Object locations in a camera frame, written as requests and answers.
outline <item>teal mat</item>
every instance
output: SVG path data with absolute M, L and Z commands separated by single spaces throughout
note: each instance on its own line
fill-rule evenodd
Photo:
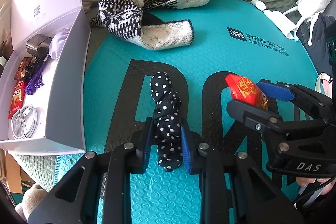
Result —
M 190 46 L 164 51 L 149 51 L 109 34 L 94 56 L 84 79 L 84 130 L 87 150 L 103 153 L 114 107 L 131 59 L 162 62 L 176 67 L 185 77 L 189 89 L 188 123 L 192 131 L 202 130 L 202 88 L 215 72 L 231 71 L 250 78 L 272 82 L 298 83 L 314 89 L 317 73 L 301 42 L 286 39 L 278 28 L 254 6 L 241 0 L 211 0 L 209 4 L 184 10 L 158 9 L 153 14 L 163 21 L 190 19 L 194 41 Z M 240 31 L 229 33 L 227 27 Z M 154 102 L 150 96 L 150 77 L 143 82 L 135 120 L 152 116 Z M 223 135 L 233 120 L 226 113 L 231 100 L 228 89 L 221 94 Z M 293 120 L 293 105 L 278 102 L 284 120 Z M 246 139 L 239 151 L 247 150 Z M 81 155 L 59 156 L 58 181 Z M 263 169 L 267 162 L 262 144 Z M 290 199 L 297 193 L 296 183 L 282 190 Z M 198 176 L 187 175 L 183 166 L 165 173 L 157 165 L 156 148 L 152 148 L 147 172 L 131 177 L 133 223 L 199 223 L 201 197 Z M 102 200 L 100 203 L 101 221 Z

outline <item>polka dot scrunchie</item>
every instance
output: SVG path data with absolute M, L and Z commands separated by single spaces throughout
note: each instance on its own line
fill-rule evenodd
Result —
M 166 72 L 158 72 L 151 78 L 151 96 L 156 103 L 153 119 L 155 142 L 158 144 L 158 164 L 166 172 L 179 168 L 182 163 L 180 98 L 172 87 Z

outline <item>black cable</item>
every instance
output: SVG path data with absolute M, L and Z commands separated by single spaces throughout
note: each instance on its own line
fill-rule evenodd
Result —
M 309 191 L 308 193 L 305 193 L 305 194 L 300 195 L 300 196 L 299 196 L 297 199 L 295 199 L 292 203 L 295 204 L 295 203 L 299 202 L 301 199 L 306 198 L 307 196 L 309 196 L 309 195 L 315 193 L 317 190 L 319 190 L 319 189 L 325 187 L 325 186 L 328 185 L 329 183 L 332 183 L 332 181 L 333 181 L 334 179 L 336 179 L 336 175 L 335 175 L 334 177 L 332 177 L 330 180 L 328 180 L 328 181 L 322 183 L 319 187 L 316 187 L 314 190 L 311 190 L 311 191 Z

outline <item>red food packet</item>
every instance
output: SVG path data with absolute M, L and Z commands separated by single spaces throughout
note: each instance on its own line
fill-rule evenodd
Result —
M 229 74 L 225 81 L 231 90 L 232 99 L 240 100 L 251 105 L 267 108 L 267 97 L 249 78 Z
M 25 81 L 20 81 L 18 80 L 16 82 L 15 88 L 14 88 L 14 93 L 13 93 L 13 98 L 10 104 L 10 109 L 9 109 L 9 114 L 8 118 L 11 119 L 13 115 L 22 108 L 23 105 L 23 99 L 25 97 L 25 87 L 26 87 L 26 82 Z

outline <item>white cable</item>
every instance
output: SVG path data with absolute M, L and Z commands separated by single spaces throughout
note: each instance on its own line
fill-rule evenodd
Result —
M 33 122 L 31 123 L 29 128 L 26 128 L 25 117 L 29 113 L 33 114 Z M 31 137 L 37 127 L 36 108 L 33 107 L 32 105 L 26 105 L 19 111 L 17 111 L 12 117 L 11 127 L 13 131 L 13 137 L 15 139 L 23 139 Z

